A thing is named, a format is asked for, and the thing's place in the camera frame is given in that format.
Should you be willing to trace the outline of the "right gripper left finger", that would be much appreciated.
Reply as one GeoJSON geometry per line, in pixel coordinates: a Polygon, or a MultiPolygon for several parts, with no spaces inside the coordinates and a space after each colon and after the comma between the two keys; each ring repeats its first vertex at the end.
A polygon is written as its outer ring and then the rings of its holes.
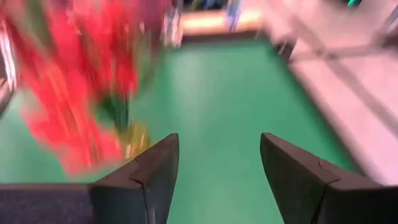
{"type": "Polygon", "coordinates": [[[166,224],[178,160],[173,133],[92,183],[0,184],[0,224],[166,224]]]}

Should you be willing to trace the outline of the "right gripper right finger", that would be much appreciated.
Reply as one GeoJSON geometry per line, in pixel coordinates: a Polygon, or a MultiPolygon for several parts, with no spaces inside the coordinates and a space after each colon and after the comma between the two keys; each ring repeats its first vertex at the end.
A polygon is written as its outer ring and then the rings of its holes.
{"type": "Polygon", "coordinates": [[[398,186],[383,186],[271,133],[264,171],[285,224],[398,224],[398,186]]]}

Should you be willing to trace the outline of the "red artificial flower bunch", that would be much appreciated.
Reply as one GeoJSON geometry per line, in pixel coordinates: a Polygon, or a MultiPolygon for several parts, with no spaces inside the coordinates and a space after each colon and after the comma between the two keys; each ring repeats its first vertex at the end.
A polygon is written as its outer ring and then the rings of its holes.
{"type": "Polygon", "coordinates": [[[130,102],[154,81],[172,0],[0,0],[7,83],[23,119],[67,175],[124,158],[130,102]]]}

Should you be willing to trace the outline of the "green table mat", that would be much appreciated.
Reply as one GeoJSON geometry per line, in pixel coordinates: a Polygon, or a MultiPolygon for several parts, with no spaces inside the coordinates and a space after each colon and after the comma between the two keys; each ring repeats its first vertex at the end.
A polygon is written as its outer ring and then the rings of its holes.
{"type": "MultiPolygon", "coordinates": [[[[68,179],[28,130],[22,118],[28,102],[18,93],[0,119],[0,184],[87,184],[128,163],[68,179]]],[[[260,40],[188,44],[169,52],[130,111],[148,125],[153,145],[178,134],[166,224],[285,224],[262,164],[263,133],[353,167],[286,64],[260,40]]]]}

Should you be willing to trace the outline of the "yellow glass vase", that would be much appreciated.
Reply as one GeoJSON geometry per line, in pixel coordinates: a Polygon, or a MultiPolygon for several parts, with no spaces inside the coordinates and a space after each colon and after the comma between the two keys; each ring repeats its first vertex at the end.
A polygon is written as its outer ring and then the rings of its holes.
{"type": "Polygon", "coordinates": [[[126,131],[118,133],[118,137],[127,160],[135,159],[151,147],[147,126],[140,121],[132,122],[126,131]]]}

